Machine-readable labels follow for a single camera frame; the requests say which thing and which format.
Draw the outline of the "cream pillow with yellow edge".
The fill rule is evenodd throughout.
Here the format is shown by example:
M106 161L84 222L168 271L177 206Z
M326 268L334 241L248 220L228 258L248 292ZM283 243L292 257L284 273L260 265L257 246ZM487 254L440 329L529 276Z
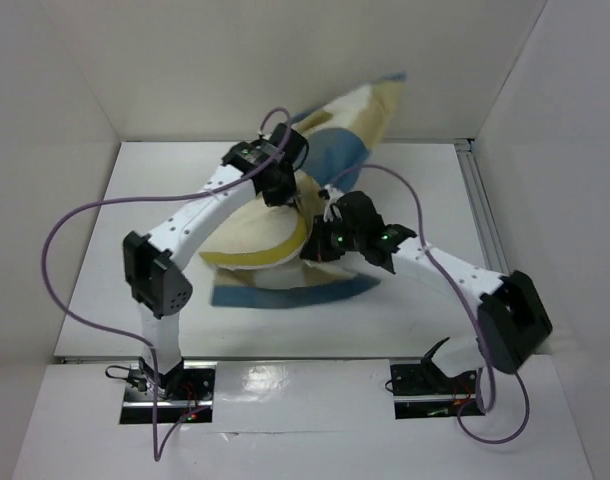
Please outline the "cream pillow with yellow edge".
M298 257L325 200L318 182L302 171L296 173L296 186L293 206L268 207L257 197L237 209L201 245L198 256L229 270L271 268Z

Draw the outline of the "blue beige patchwork pillowcase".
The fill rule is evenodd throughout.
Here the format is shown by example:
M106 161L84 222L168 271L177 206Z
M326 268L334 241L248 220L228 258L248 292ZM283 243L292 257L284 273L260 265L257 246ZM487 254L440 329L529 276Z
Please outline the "blue beige patchwork pillowcase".
M302 171L320 187L332 183L342 192L358 179L356 166L369 158L394 116L407 75L396 72L364 83L325 104L297 114L294 129L309 142ZM210 303L221 308L292 309L347 300L379 283L378 279L330 263L298 257L258 270L229 270L211 265Z

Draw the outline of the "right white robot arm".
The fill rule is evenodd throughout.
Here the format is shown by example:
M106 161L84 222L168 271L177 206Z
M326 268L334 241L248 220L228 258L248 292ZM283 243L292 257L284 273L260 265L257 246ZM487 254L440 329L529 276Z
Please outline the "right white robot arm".
M509 275L467 263L421 241L399 224L349 227L317 217L300 257L330 263L348 252L391 274L411 278L457 300L474 335L439 341L425 355L421 379L433 392L445 391L456 377L489 366L516 374L552 332L552 324L527 274Z

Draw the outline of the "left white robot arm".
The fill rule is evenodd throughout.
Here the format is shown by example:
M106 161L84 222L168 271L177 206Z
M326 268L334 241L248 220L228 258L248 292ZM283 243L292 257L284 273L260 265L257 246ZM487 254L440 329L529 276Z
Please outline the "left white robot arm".
M309 153L305 140L240 142L196 194L147 234L128 233L122 243L124 275L138 304L145 346L139 367L148 389L161 399L182 387L180 312L193 293L184 274L191 257L236 210L260 197L270 207L296 205L294 164Z

